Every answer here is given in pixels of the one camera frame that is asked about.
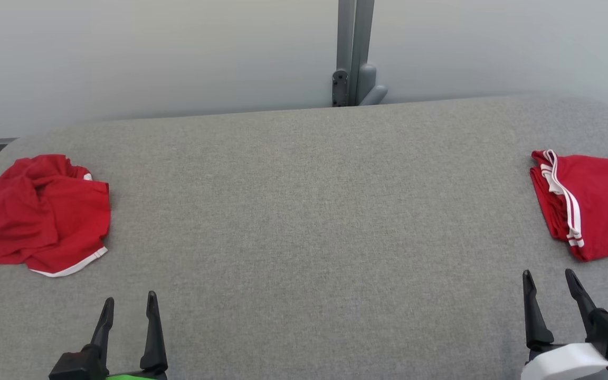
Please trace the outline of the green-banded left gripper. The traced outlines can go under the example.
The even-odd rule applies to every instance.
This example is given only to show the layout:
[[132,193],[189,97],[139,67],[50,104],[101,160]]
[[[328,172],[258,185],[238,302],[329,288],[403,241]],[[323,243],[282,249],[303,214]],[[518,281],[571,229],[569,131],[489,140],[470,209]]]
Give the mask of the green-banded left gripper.
[[[92,334],[91,343],[101,350],[108,349],[109,333],[113,325],[115,310],[114,298],[104,301],[97,325]],[[147,296],[146,316],[148,319],[147,337],[144,354],[140,359],[140,369],[144,372],[130,372],[109,375],[106,380],[166,380],[168,368],[166,345],[164,341],[162,320],[157,294],[149,291]]]

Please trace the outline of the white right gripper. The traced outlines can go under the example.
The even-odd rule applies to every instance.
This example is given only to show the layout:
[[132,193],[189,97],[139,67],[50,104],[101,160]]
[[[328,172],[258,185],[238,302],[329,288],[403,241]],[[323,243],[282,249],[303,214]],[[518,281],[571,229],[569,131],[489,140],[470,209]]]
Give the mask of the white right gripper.
[[[593,329],[591,313],[596,310],[594,301],[572,269],[565,269],[565,279],[572,298],[581,313],[586,334]],[[553,345],[553,333],[547,328],[536,300],[537,289],[530,270],[522,273],[525,336],[529,349],[542,349]],[[608,374],[608,359],[592,344],[573,343],[543,352],[531,359],[522,369],[521,379],[579,379]]]

